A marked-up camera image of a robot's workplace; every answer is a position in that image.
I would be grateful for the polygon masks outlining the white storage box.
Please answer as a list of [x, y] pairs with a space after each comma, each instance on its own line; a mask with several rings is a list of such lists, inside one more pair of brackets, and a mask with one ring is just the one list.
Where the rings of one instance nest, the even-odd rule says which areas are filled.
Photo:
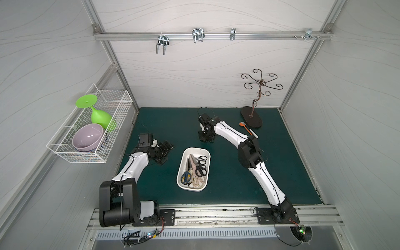
[[210, 153], [206, 149], [187, 148], [182, 155], [177, 185], [183, 190], [201, 192], [208, 183]]

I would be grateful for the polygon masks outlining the blue yellow handled scissors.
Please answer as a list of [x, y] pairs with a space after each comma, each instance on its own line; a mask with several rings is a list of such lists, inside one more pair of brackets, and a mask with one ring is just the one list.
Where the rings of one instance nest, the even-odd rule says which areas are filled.
[[192, 183], [191, 163], [190, 163], [189, 157], [187, 158], [186, 171], [181, 176], [180, 182], [183, 185], [187, 185], [187, 186], [190, 186], [190, 184]]

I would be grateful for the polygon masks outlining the pink scissors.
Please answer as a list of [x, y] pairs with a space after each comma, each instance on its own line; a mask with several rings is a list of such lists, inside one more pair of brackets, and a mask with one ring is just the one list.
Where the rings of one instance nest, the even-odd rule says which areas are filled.
[[204, 186], [204, 178], [203, 177], [199, 177], [196, 173], [197, 171], [197, 161], [195, 160], [194, 156], [192, 154], [190, 154], [190, 161], [191, 161], [191, 165], [192, 165], [192, 170], [193, 170], [193, 180], [192, 183], [194, 185], [194, 187], [196, 188], [201, 188]]

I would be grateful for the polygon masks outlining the large black scissors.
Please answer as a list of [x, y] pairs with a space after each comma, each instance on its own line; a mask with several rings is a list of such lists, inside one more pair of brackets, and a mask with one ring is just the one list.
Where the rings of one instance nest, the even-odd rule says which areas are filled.
[[199, 131], [198, 134], [199, 134], [200, 141], [205, 142], [205, 143], [207, 143], [207, 142], [213, 143], [216, 138], [216, 135], [214, 132]]

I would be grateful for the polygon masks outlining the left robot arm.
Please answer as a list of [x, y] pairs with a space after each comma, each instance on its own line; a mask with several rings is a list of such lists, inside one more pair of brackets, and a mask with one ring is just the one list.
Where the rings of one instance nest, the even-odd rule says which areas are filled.
[[144, 218], [153, 218], [159, 223], [161, 218], [156, 201], [141, 201], [137, 182], [146, 166], [153, 160], [162, 165], [166, 162], [173, 145], [156, 142], [148, 147], [137, 147], [129, 155], [123, 169], [110, 181], [100, 185], [99, 221], [101, 227], [139, 224]]

